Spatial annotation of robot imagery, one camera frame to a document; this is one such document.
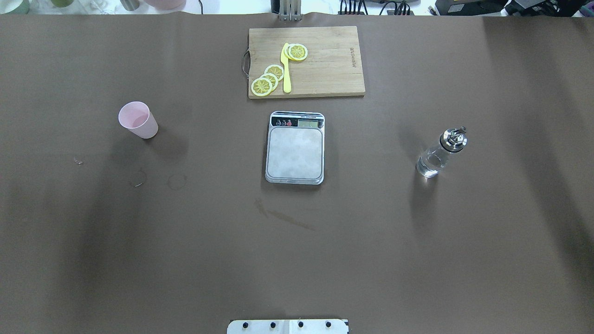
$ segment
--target wooden cutting board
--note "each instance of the wooden cutting board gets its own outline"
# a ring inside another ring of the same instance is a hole
[[[283,83],[268,96],[255,96],[252,81],[271,64],[279,64],[285,43],[307,47],[307,59],[289,61],[292,91],[283,92]],[[365,95],[361,50],[357,27],[275,28],[249,30],[248,80],[250,99]]]

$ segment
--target cutting board handle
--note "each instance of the cutting board handle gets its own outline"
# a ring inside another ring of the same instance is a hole
[[[251,66],[251,60],[252,58],[249,57],[249,47],[248,49],[245,51],[244,56],[241,58],[241,70],[244,72],[245,77],[249,79],[249,68]]]

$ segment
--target yellow knife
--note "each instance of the yellow knife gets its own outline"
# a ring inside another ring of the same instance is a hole
[[[285,43],[283,49],[280,51],[280,62],[283,64],[285,68],[285,76],[283,77],[283,92],[290,93],[291,92],[291,76],[289,74],[289,58],[285,55],[285,50],[289,46],[288,43]]]

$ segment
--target lemon slice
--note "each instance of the lemon slice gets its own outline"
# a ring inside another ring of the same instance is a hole
[[[303,61],[307,58],[307,48],[303,44],[290,44],[287,48],[287,57],[293,61]]]
[[[252,82],[252,93],[256,96],[266,96],[272,92],[272,82],[266,78],[257,78]]]
[[[260,77],[270,80],[270,82],[272,83],[272,91],[271,92],[273,92],[276,89],[276,86],[279,85],[279,79],[276,77],[276,75],[274,75],[272,73],[264,73]]]
[[[266,70],[264,70],[264,73],[272,73],[274,75],[276,75],[276,78],[280,81],[283,79],[283,77],[285,76],[285,70],[283,69],[282,66],[277,65],[277,64],[272,64],[270,66],[268,66],[266,68]]]

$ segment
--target brown table surface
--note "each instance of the brown table surface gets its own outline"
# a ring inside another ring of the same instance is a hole
[[[340,25],[359,27],[365,97],[248,99],[249,28]],[[594,331],[594,20],[2,15],[0,28],[1,333],[298,317],[349,319],[352,334]],[[155,138],[118,124],[131,100]],[[326,116],[321,186],[264,179],[276,110]],[[421,151],[459,125],[467,148],[420,177]]]

